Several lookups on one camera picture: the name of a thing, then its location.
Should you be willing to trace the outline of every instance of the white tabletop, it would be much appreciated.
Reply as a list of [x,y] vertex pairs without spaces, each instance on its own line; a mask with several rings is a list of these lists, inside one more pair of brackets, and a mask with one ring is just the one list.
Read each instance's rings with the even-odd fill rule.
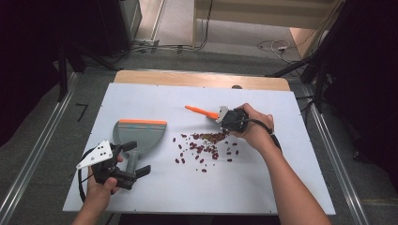
[[[152,172],[140,178],[131,190],[118,191],[107,210],[162,214],[277,214],[267,166],[258,152],[243,140],[229,136],[226,139],[228,144],[217,144],[220,154],[217,160],[212,159],[211,154],[200,155],[204,163],[195,159],[197,154],[194,151],[184,152],[192,140],[185,140],[181,134],[220,131],[220,125],[186,110],[185,105],[217,112],[221,105],[234,108],[244,102],[260,112],[273,114],[275,133],[284,157],[325,212],[334,215],[325,181],[292,92],[124,83],[109,85],[85,150],[102,140],[112,142],[114,125],[121,118],[166,120],[168,124],[159,145],[138,160],[137,168],[151,165]],[[226,155],[228,147],[232,155]],[[176,158],[180,159],[181,152],[185,164],[175,162]],[[118,166],[124,170],[126,164]],[[75,175],[64,211],[79,211],[81,206]]]

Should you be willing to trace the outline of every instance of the white mounting plate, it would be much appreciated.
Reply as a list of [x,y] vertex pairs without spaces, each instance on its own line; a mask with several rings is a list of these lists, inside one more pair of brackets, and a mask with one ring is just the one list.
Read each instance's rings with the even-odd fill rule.
[[99,145],[96,146],[90,154],[88,154],[77,166],[76,169],[80,170],[81,168],[91,166],[97,164],[99,162],[105,161],[109,158],[112,158],[112,149],[109,141],[103,141]]

